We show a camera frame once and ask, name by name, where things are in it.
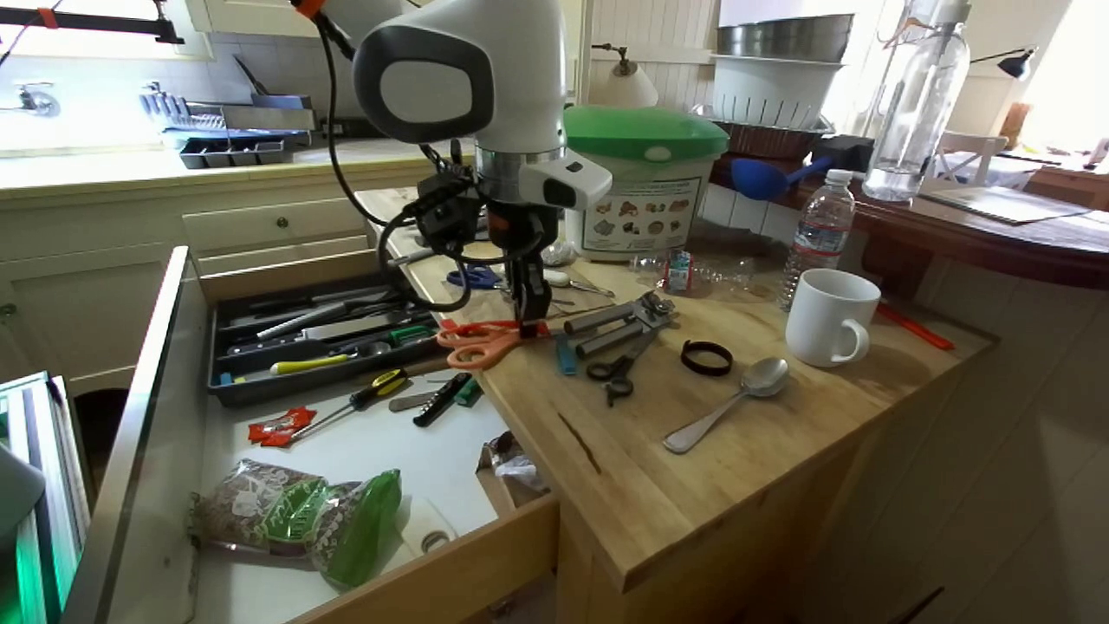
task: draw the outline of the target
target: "wooden countertop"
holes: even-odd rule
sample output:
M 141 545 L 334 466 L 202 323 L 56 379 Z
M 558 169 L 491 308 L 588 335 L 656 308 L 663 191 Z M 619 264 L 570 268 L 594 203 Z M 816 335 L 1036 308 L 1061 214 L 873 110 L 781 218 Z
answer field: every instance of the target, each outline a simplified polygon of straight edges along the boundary
M 714 179 L 728 188 L 728 159 L 714 161 Z M 784 203 L 801 209 L 816 183 L 804 183 Z M 859 188 L 856 227 L 889 243 L 976 264 L 1030 281 L 1109 291 L 1109 211 L 1087 211 L 1008 225 L 963 209 L 914 197 L 905 203 L 868 201 Z
M 379 214 L 395 214 L 412 191 L 359 194 Z M 390 251 L 410 251 L 412 235 L 399 235 Z M 410 281 L 428 296 L 451 301 L 442 284 L 447 261 L 410 264 Z M 632 301 L 651 287 L 619 264 L 570 268 L 595 287 Z M 941 354 L 918 343 L 902 325 L 875 317 L 873 354 L 841 369 L 816 369 L 793 361 L 784 346 L 784 313 L 768 301 L 776 272 L 759 272 L 753 291 L 714 291 L 673 296 L 678 323 L 665 328 L 633 368 L 633 399 L 612 409 L 604 389 L 564 379 L 548 340 L 517 346 L 480 375 L 485 391 L 503 409 L 509 431 L 538 457 L 588 528 L 604 569 L 618 585 L 633 585 L 656 565 L 706 545 L 714 530 L 744 506 L 759 506 L 797 466 L 833 462 L 896 403 L 947 379 L 989 340 L 960 325 L 925 323 L 950 335 Z M 456 317 L 507 317 L 499 295 L 473 295 Z M 728 379 L 700 379 L 678 362 L 687 340 L 718 340 L 734 354 Z M 759 357 L 784 354 L 793 368 L 789 389 L 776 403 L 748 403 L 731 412 L 692 455 L 663 450 L 663 435 L 734 395 L 741 369 Z

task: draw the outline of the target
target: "black rubber ring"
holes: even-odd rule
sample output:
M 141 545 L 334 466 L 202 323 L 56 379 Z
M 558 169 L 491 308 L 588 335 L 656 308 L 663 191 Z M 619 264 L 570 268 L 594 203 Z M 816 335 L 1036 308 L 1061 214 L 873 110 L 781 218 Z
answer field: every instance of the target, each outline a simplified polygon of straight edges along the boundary
M 692 354 L 714 354 L 719 357 L 718 362 L 692 361 Z M 731 350 L 719 343 L 704 343 L 704 340 L 687 340 L 682 343 L 682 362 L 698 375 L 724 379 L 731 369 Z

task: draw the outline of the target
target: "window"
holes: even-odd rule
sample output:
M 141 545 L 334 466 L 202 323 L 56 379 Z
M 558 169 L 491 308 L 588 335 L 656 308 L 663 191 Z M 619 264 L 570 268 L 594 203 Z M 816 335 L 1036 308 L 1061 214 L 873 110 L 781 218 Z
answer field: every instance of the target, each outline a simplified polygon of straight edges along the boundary
M 75 27 L 22 27 L 0 24 L 0 54 L 141 54 L 141 58 L 202 58 L 210 54 L 208 41 L 188 17 L 188 0 L 166 0 L 161 9 L 173 20 L 183 43 L 160 43 L 153 35 L 114 35 L 114 32 L 75 32 Z M 53 0 L 0 0 L 0 5 L 39 9 Z M 153 0 L 59 0 L 59 15 L 99 15 L 99 17 L 138 17 L 153 20 Z
M 1021 142 L 1091 150 L 1109 136 L 1109 3 L 1073 0 L 1026 91 Z

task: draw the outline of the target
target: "ceramic mug handle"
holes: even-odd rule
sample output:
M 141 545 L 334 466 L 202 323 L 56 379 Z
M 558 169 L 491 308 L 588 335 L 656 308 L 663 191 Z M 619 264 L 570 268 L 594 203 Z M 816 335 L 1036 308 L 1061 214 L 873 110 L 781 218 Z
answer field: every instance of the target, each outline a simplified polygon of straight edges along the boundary
M 838 335 L 850 335 L 850 340 L 836 340 L 836 346 L 850 343 L 850 350 L 836 350 L 833 362 L 859 361 L 868 350 L 868 328 L 856 317 L 841 317 Z

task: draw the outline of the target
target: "green lid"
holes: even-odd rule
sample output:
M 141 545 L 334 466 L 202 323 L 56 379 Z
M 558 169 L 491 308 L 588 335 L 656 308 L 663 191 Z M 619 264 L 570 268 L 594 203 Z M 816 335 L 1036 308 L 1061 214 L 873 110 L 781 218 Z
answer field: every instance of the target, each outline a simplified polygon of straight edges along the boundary
M 714 121 L 665 106 L 568 106 L 560 114 L 564 142 L 574 153 L 618 159 L 714 159 L 728 130 Z

